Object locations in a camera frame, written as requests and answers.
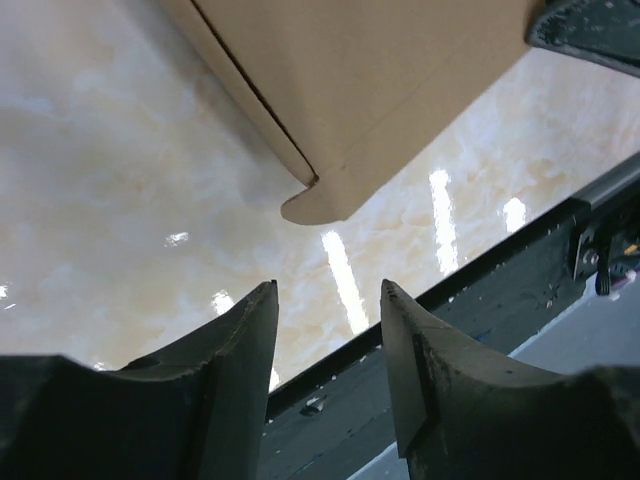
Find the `beige marble table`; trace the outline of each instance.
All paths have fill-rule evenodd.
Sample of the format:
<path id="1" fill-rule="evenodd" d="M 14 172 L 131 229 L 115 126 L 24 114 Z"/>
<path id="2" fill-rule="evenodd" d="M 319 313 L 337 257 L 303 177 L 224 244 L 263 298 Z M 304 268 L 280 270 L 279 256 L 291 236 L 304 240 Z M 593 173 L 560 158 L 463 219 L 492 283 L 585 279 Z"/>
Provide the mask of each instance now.
<path id="1" fill-rule="evenodd" d="M 280 289 L 272 385 L 640 149 L 640 81 L 532 51 L 349 221 L 302 190 L 155 2 L 5 0 L 0 352 L 119 368 Z"/>

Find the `cardboard box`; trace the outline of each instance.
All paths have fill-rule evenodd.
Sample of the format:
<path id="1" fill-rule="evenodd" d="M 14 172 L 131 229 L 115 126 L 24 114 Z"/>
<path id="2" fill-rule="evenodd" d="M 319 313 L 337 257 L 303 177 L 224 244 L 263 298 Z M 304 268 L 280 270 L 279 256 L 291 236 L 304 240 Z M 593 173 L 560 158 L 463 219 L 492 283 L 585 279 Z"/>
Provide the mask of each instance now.
<path id="1" fill-rule="evenodd" d="M 307 189 L 344 220 L 528 49 L 541 0 L 161 0 Z"/>

